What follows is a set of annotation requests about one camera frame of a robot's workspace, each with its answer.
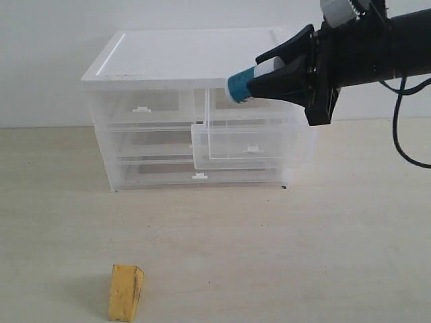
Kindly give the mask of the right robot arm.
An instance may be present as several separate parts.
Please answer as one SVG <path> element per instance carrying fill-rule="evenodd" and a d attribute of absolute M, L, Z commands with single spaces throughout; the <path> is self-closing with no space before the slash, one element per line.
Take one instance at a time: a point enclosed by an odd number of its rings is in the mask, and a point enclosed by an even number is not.
<path fill-rule="evenodd" d="M 343 87 L 430 73 L 430 10 L 387 17 L 384 1 L 346 1 L 352 17 L 324 15 L 319 30 L 305 26 L 286 42 L 259 55 L 284 66 L 255 77 L 254 98 L 304 107 L 311 126 L 330 124 Z"/>

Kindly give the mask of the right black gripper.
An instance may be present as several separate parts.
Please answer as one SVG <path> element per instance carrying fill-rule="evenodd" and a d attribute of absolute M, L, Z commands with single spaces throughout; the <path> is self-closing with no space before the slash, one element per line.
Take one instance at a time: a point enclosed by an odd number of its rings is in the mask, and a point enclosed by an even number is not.
<path fill-rule="evenodd" d="M 295 36 L 256 57 L 248 89 L 253 98 L 279 100 L 306 108 L 310 126 L 328 125 L 339 98 L 340 88 L 330 78 L 334 29 L 327 20 L 314 31 L 306 25 Z M 311 99 L 306 56 L 314 49 Z"/>

